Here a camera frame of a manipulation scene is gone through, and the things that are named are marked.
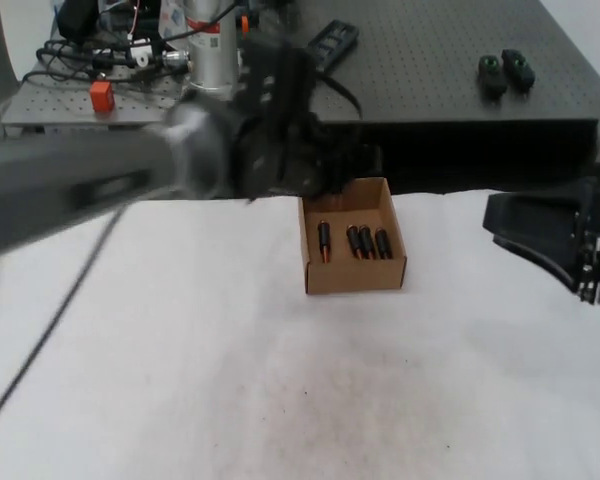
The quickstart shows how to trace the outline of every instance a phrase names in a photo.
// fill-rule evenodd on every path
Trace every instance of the black clamp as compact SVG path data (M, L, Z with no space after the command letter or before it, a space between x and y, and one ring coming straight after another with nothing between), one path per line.
M485 55L478 63L478 81L484 93L493 100L498 100L507 91L507 79L504 76L498 57Z
M528 92L536 81L536 74L527 59L518 50L503 50L502 65L505 73L518 90Z

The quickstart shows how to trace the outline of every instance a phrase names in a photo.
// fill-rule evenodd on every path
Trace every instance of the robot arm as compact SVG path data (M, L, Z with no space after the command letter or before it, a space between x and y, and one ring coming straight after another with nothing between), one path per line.
M347 152L308 110L313 60L262 39L245 52L232 103L191 94L145 130L0 143L0 253L168 191L204 200L341 189Z

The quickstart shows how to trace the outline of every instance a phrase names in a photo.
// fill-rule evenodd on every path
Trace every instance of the white cloth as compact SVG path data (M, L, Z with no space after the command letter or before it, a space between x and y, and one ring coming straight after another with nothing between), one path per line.
M494 245L487 195L395 197L403 291L329 297L293 199L133 207L0 479L600 480L600 307Z
M109 218L0 257L0 394L59 307Z

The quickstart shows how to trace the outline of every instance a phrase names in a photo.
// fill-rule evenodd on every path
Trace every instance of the red label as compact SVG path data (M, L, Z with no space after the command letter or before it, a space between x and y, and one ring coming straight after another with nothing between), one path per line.
M215 25L209 24L209 22L199 22L197 20L191 20L187 18L187 25L191 30L201 30L204 29L204 33L220 33L220 24L216 23Z

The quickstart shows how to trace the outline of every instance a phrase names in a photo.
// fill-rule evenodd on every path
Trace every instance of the orange block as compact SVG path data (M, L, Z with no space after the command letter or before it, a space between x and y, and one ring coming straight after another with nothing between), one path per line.
M89 90L93 110L98 113L107 113L113 110L116 102L113 98L113 86L109 82L97 81Z

